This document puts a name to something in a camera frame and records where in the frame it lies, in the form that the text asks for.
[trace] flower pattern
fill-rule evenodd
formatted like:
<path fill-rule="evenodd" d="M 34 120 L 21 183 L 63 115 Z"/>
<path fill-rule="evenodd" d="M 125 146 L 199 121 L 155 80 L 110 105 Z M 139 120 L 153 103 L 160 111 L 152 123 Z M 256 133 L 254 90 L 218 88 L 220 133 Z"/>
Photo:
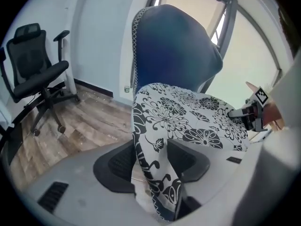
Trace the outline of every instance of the flower pattern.
<path fill-rule="evenodd" d="M 167 140 L 245 151 L 247 132 L 233 107 L 209 95 L 166 84 L 144 86 L 135 96 L 132 131 L 138 161 L 150 186 L 157 212 L 174 218 L 181 181 L 167 159 Z"/>
<path fill-rule="evenodd" d="M 161 98 L 162 105 L 169 110 L 173 115 L 179 114 L 179 115 L 185 115 L 186 111 L 180 104 L 176 103 L 175 101 L 168 99 L 168 98 Z"/>
<path fill-rule="evenodd" d="M 183 140 L 201 144 L 205 146 L 211 146 L 214 148 L 222 148 L 220 138 L 213 130 L 206 129 L 191 129 L 185 131 Z"/>
<path fill-rule="evenodd" d="M 199 100 L 199 103 L 201 105 L 202 108 L 206 108 L 206 109 L 209 109 L 209 110 L 217 110 L 220 103 L 214 99 L 214 98 L 202 98 Z"/>

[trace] office chair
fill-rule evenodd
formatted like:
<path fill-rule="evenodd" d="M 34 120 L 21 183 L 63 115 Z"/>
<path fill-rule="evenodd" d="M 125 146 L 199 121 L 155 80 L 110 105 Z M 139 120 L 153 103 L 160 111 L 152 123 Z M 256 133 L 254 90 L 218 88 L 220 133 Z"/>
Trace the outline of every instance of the office chair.
<path fill-rule="evenodd" d="M 222 58 L 194 18 L 172 5 L 140 10 L 132 23 L 134 96 L 151 83 L 197 92 L 222 69 Z"/>
<path fill-rule="evenodd" d="M 59 121 L 53 105 L 71 98 L 79 101 L 78 95 L 63 96 L 62 90 L 51 94 L 50 89 L 47 88 L 50 82 L 59 77 L 69 66 L 67 61 L 62 61 L 62 40 L 68 34 L 69 31 L 64 30 L 54 38 L 53 41 L 58 42 L 59 62 L 51 65 L 45 47 L 46 31 L 41 30 L 38 23 L 17 28 L 14 37 L 7 42 L 7 51 L 13 67 L 14 90 L 9 84 L 3 62 L 0 63 L 3 80 L 15 103 L 37 93 L 40 93 L 44 99 L 37 106 L 39 113 L 31 127 L 31 132 L 35 136 L 40 134 L 36 126 L 48 109 L 58 124 L 58 131 L 64 133 L 65 127 Z"/>

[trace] caster wheel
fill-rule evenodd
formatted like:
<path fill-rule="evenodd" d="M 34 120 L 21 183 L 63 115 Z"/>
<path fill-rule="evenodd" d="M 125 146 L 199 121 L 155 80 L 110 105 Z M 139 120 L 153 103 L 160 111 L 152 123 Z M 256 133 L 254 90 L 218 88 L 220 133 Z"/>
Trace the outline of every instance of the caster wheel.
<path fill-rule="evenodd" d="M 37 137 L 40 134 L 40 131 L 38 129 L 35 129 L 33 131 L 33 134 L 34 134 L 35 137 Z"/>
<path fill-rule="evenodd" d="M 75 98 L 74 98 L 74 100 L 75 100 L 75 102 L 80 102 L 80 98 L 78 97 L 78 96 L 76 96 Z"/>
<path fill-rule="evenodd" d="M 65 126 L 59 126 L 57 128 L 57 130 L 63 134 L 65 132 L 65 130 L 66 130 L 66 127 Z"/>

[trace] dark blue fabric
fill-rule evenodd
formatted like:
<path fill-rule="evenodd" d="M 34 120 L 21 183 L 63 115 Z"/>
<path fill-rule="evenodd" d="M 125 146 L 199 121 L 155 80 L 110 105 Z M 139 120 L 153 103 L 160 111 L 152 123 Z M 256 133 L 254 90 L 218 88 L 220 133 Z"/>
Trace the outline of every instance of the dark blue fabric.
<path fill-rule="evenodd" d="M 197 91 L 222 69 L 222 58 L 204 27 L 167 4 L 142 16 L 136 50 L 136 92 L 157 82 Z"/>

